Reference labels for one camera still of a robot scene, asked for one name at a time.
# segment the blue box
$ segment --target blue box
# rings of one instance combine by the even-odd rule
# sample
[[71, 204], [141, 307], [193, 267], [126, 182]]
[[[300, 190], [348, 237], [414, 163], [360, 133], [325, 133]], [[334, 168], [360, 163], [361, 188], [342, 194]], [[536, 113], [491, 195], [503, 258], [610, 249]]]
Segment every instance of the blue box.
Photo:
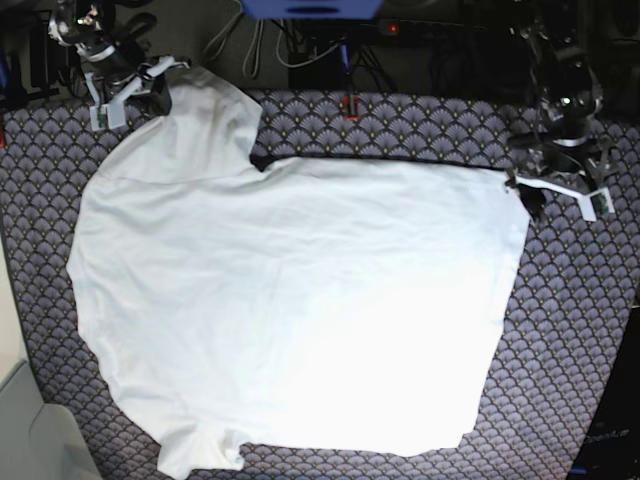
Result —
[[242, 0], [255, 18], [370, 19], [382, 0]]

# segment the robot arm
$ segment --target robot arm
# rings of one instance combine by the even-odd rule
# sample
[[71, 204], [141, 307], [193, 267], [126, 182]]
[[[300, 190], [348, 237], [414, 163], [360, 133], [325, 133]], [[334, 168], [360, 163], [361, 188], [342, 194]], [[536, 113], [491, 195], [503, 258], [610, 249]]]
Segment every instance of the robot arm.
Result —
[[[538, 117], [533, 132], [510, 138], [509, 145], [528, 149], [542, 161], [533, 174], [513, 172], [510, 184], [519, 186], [534, 218], [540, 216], [545, 200], [542, 193], [534, 195], [527, 188], [533, 186], [532, 182], [536, 187], [572, 192], [589, 221], [613, 209], [604, 181], [616, 171], [610, 156], [614, 145], [608, 139], [593, 138], [592, 125], [602, 108], [603, 95], [577, 38], [576, 6], [576, 0], [518, 2], [520, 15], [516, 15], [518, 22], [511, 30], [531, 51]], [[563, 182], [574, 175], [576, 186]], [[589, 210], [594, 199], [607, 208]]]
[[49, 35], [60, 45], [74, 46], [90, 66], [85, 79], [95, 102], [90, 112], [94, 130], [126, 124], [124, 105], [130, 97], [144, 99], [157, 115], [169, 114], [164, 74], [189, 66], [171, 56], [148, 59], [137, 39], [156, 25], [156, 18], [139, 13], [116, 25], [116, 3], [134, 8], [149, 2], [59, 0], [49, 20]]

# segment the white t-shirt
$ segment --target white t-shirt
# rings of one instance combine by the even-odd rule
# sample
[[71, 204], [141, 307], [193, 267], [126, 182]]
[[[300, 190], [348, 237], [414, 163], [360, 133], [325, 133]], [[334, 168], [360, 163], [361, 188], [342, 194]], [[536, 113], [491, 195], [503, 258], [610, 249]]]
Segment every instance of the white t-shirt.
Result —
[[502, 172], [249, 163], [260, 108], [204, 70], [82, 199], [79, 330], [158, 469], [244, 442], [409, 456], [473, 429], [529, 217]]

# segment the red object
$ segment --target red object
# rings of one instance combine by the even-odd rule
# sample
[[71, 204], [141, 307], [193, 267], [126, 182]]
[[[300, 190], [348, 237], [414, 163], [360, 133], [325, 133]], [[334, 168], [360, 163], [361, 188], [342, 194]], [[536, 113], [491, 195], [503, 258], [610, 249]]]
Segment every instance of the red object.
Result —
[[400, 22], [389, 19], [379, 20], [378, 31], [383, 37], [396, 37], [400, 34]]
[[358, 120], [358, 96], [345, 95], [342, 98], [344, 105], [344, 116], [347, 120]]

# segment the gray carpet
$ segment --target gray carpet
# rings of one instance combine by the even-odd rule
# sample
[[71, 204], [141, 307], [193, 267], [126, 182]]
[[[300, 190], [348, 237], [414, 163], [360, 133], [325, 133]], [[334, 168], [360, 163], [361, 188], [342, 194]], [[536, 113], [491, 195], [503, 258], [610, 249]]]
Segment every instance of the gray carpet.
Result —
[[[505, 168], [524, 161], [507, 149], [507, 137], [527, 131], [534, 116], [483, 102], [361, 95], [362, 118], [351, 122], [338, 93], [252, 94], [264, 107], [258, 157]], [[2, 230], [34, 372], [45, 400], [74, 413], [109, 480], [164, 476], [155, 471], [158, 446], [113, 404], [78, 336], [65, 263], [86, 182], [145, 121], [129, 113], [129, 129], [96, 134], [81, 103], [13, 112], [4, 118], [8, 146], [0, 153]], [[199, 471], [191, 478], [564, 479], [604, 391], [640, 278], [640, 133], [613, 124], [598, 129], [619, 148], [620, 172], [608, 180], [617, 214], [587, 224], [573, 200], [548, 195], [548, 222], [529, 230], [475, 430], [457, 449], [402, 458], [246, 445], [242, 472]]]

